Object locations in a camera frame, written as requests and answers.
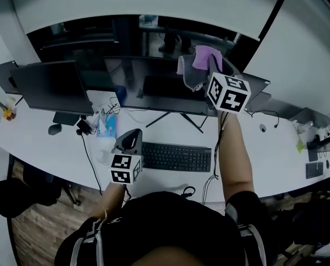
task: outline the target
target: black shirt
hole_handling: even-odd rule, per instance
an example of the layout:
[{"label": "black shirt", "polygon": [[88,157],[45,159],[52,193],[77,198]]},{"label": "black shirt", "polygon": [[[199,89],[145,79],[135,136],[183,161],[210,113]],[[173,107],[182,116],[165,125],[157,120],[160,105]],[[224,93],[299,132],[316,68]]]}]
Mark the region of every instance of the black shirt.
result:
[{"label": "black shirt", "polygon": [[[267,265],[277,258],[272,220],[257,195],[245,191],[233,195],[228,204],[237,212],[240,224],[252,224],[265,246]],[[88,219],[60,246],[55,265],[69,265],[75,242],[92,230],[97,219]],[[205,265],[245,265],[244,242],[229,216],[170,192],[151,193],[130,200],[120,212],[102,225],[105,265],[131,265],[161,246],[185,249]],[[258,255],[252,242],[252,255]],[[96,265],[95,246],[80,249],[78,265]]]}]

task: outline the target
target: white desk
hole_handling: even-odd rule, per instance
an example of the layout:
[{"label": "white desk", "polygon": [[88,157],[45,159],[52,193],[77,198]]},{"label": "white desk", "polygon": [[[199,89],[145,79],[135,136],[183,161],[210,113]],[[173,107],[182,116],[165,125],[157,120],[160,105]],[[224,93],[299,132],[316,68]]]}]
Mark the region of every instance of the white desk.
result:
[{"label": "white desk", "polygon": [[[109,104],[109,97],[114,93],[88,91],[90,101],[94,104]],[[85,155],[83,141],[75,131],[76,126],[63,125],[62,131],[48,135],[48,127],[52,124],[54,112],[32,110],[22,100],[16,107],[17,117],[11,122],[5,119],[0,123],[0,147],[15,157],[45,171],[84,186],[98,188],[90,163]],[[124,109],[117,116],[117,134],[140,128],[143,131],[143,141],[167,144],[206,146],[213,153],[217,142],[217,119],[209,117],[202,127],[201,134],[195,127],[179,114],[170,114],[154,125],[145,128],[147,124],[162,115],[160,111],[128,112]],[[190,116],[194,122],[201,124],[203,116]],[[296,149],[298,136],[292,124],[280,120],[275,129],[277,117],[265,114],[238,116],[243,131],[247,152],[250,156],[254,175],[255,191],[259,197],[275,195],[296,190],[330,177],[330,168],[326,169],[326,159],[330,163],[330,152],[324,162],[324,175],[307,180],[305,164],[308,162],[307,150],[301,154]],[[265,133],[259,129],[260,124],[267,128]],[[95,135],[84,136],[86,147],[96,169],[101,186],[106,188],[110,175],[106,166],[96,161],[96,151],[111,150],[114,139],[98,139]],[[179,172],[144,169],[136,184],[130,188],[130,193],[136,197],[155,191],[173,191],[182,193],[185,186],[194,186],[196,193],[192,200],[202,200],[203,185],[212,173]],[[223,201],[221,181],[214,180],[208,189],[207,202]]]}]

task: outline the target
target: wooden floor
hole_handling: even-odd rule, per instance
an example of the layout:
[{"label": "wooden floor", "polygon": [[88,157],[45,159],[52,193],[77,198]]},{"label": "wooden floor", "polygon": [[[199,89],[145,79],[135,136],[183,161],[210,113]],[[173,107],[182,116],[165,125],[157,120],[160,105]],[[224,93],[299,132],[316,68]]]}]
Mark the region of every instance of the wooden floor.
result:
[{"label": "wooden floor", "polygon": [[[13,177],[22,180],[23,165],[15,161]],[[32,205],[20,216],[12,219],[13,237],[21,265],[54,265],[54,257],[62,241],[77,230],[88,218],[100,198],[98,190],[73,184],[74,198],[81,201],[81,206],[73,205],[64,190],[57,204],[50,207]],[[273,210],[292,209],[297,202],[308,202],[311,194],[299,198],[286,196],[277,201],[272,197],[262,201]],[[224,202],[206,204],[211,209],[224,214]],[[278,265],[286,259],[280,257]]]}]

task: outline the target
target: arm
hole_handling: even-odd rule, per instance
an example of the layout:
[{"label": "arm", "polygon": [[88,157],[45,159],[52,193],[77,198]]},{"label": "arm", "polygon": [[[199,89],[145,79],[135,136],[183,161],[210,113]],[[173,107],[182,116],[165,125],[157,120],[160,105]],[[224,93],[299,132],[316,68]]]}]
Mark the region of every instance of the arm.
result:
[{"label": "arm", "polygon": [[123,185],[110,182],[98,204],[90,213],[90,217],[105,219],[105,210],[107,216],[112,216],[115,211],[122,208],[124,197],[125,189]]},{"label": "arm", "polygon": [[228,114],[226,117],[219,144],[218,158],[225,201],[240,191],[254,191],[251,162],[235,114]]}]

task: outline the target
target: monitor stand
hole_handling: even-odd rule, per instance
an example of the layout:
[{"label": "monitor stand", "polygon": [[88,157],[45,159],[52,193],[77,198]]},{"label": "monitor stand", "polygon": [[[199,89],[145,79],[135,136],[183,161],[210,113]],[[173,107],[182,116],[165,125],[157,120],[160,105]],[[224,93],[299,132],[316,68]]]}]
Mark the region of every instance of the monitor stand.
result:
[{"label": "monitor stand", "polygon": [[53,118],[53,123],[74,126],[79,120],[80,115],[56,112]]},{"label": "monitor stand", "polygon": [[[167,112],[167,113],[163,114],[162,116],[160,116],[159,118],[155,119],[152,123],[148,124],[145,127],[149,127],[149,126],[153,125],[155,122],[158,122],[161,118],[164,118],[165,116],[169,115],[170,113],[171,112]],[[196,125],[196,123],[194,123],[192,121],[191,118],[189,118],[185,113],[180,113],[180,114],[182,115],[183,118],[185,118],[188,122],[190,122],[194,127],[196,127],[199,130],[199,132],[201,132],[203,134],[203,131],[200,129],[200,127],[198,127]]]}]

